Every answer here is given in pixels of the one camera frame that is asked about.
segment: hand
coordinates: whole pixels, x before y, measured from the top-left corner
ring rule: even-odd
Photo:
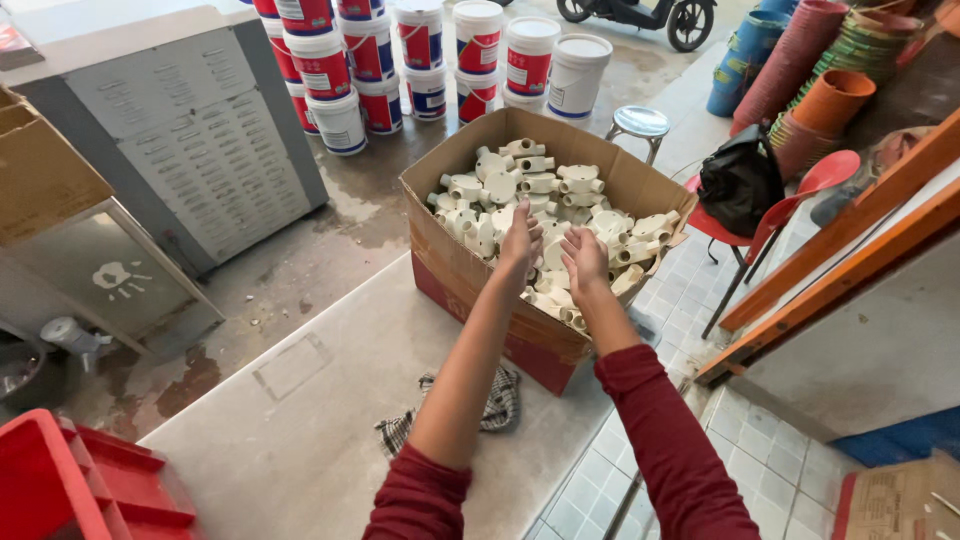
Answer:
[[[497,269],[502,267],[511,276],[519,276],[516,294],[523,291],[527,270],[543,254],[543,227],[529,214],[530,200],[523,199],[514,210],[514,223],[500,242],[500,258],[496,264]]]
[[[607,244],[597,240],[593,231],[586,227],[570,229],[560,242],[564,248],[561,260],[570,274],[570,296],[574,304],[582,307],[589,295],[610,291]]]

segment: cardboard box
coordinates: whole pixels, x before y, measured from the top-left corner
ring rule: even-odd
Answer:
[[[957,507],[960,463],[941,451],[850,473],[840,491],[833,540],[960,538]]]
[[[653,167],[619,146],[564,122],[516,108],[486,114],[461,128],[400,176],[409,210],[410,246],[417,287],[460,321],[467,320],[492,268],[458,242],[434,218],[424,201],[429,193],[438,189],[442,174],[471,170],[477,148],[487,146],[495,151],[524,137],[545,144],[547,156],[555,158],[558,166],[599,165],[600,179],[607,183],[604,195],[616,209],[632,213],[636,218],[678,211],[683,219],[671,246],[685,238],[680,231],[693,211],[697,197]],[[633,300],[657,271],[666,252],[664,249],[650,271],[620,295],[618,300],[623,306]],[[590,341],[585,335],[520,302],[511,318],[504,355],[560,396],[589,348]]]
[[[0,246],[93,207],[113,189],[50,122],[0,86]]]

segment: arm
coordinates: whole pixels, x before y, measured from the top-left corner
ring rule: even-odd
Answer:
[[[577,229],[563,247],[570,293],[601,356],[594,373],[626,428],[663,538],[759,538],[723,462],[610,291],[606,246]]]
[[[460,337],[426,395],[406,444],[373,500],[364,538],[459,538],[460,505],[480,419],[527,269],[541,251],[543,228],[514,212],[493,275],[473,305]]]

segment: motorcycle wheel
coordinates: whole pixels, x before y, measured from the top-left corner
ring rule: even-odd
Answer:
[[[590,12],[583,9],[574,0],[557,0],[557,11],[570,22],[584,22],[590,18]]]
[[[682,0],[670,13],[666,36],[674,49],[689,53],[704,44],[712,28],[713,4],[710,0]]]

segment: black bag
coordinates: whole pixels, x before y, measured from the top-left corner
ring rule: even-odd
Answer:
[[[783,200],[783,181],[766,133],[754,124],[704,160],[697,188],[704,211],[731,233],[751,238],[760,218]]]

